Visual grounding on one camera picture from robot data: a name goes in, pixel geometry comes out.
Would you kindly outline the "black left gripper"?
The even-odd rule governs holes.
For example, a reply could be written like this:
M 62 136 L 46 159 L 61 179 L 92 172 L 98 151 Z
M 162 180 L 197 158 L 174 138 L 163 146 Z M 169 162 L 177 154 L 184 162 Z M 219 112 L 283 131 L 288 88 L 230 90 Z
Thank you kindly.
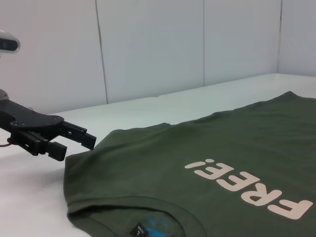
M 67 147 L 41 135 L 60 135 L 89 150 L 94 149 L 97 139 L 88 134 L 87 129 L 68 123 L 62 117 L 37 113 L 11 100 L 0 101 L 0 127 L 11 133 L 11 144 L 34 156 L 48 154 L 57 161 L 64 160 Z

